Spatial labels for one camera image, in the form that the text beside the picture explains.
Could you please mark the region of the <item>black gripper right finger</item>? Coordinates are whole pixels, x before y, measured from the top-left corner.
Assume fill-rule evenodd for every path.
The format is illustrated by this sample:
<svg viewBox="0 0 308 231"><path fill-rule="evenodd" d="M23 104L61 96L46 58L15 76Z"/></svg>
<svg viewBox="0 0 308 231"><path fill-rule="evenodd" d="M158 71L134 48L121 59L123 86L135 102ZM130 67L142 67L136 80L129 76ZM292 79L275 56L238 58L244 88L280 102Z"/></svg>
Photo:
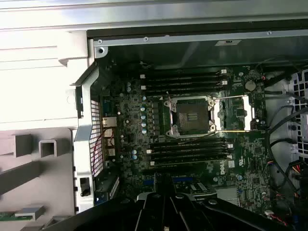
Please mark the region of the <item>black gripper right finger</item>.
<svg viewBox="0 0 308 231"><path fill-rule="evenodd" d="M287 225L258 215L230 202L209 197L196 202L192 197L177 192L173 179L165 174L165 195L170 200L176 223L186 231L289 231Z"/></svg>

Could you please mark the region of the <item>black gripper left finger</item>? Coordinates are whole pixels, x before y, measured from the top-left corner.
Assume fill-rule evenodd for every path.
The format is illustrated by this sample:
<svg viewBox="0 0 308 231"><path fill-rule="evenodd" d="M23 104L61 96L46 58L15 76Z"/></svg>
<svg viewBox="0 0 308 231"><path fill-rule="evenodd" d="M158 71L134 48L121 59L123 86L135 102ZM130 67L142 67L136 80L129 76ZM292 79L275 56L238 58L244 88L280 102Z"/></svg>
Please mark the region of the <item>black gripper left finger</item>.
<svg viewBox="0 0 308 231"><path fill-rule="evenodd" d="M45 228L45 231L161 231L169 174L154 175L154 191L117 197Z"/></svg>

